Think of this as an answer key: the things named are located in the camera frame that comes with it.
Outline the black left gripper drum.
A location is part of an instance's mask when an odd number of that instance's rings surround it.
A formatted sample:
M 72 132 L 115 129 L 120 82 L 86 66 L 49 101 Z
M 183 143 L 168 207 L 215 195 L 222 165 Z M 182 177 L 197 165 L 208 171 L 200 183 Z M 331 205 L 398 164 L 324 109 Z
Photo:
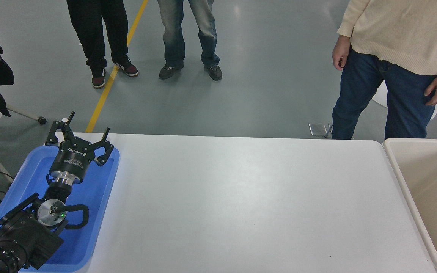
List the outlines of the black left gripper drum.
M 57 174 L 67 172 L 78 179 L 85 178 L 90 163 L 95 158 L 95 151 L 90 146 L 89 141 L 80 138 L 62 141 L 49 175 L 56 178 Z

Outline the person's right hand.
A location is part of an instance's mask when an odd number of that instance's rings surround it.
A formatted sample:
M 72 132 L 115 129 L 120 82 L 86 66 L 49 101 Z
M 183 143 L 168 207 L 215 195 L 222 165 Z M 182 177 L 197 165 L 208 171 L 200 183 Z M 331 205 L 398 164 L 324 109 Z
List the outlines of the person's right hand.
M 339 35 L 332 51 L 332 63 L 335 69 L 343 71 L 347 64 L 351 45 L 351 37 Z

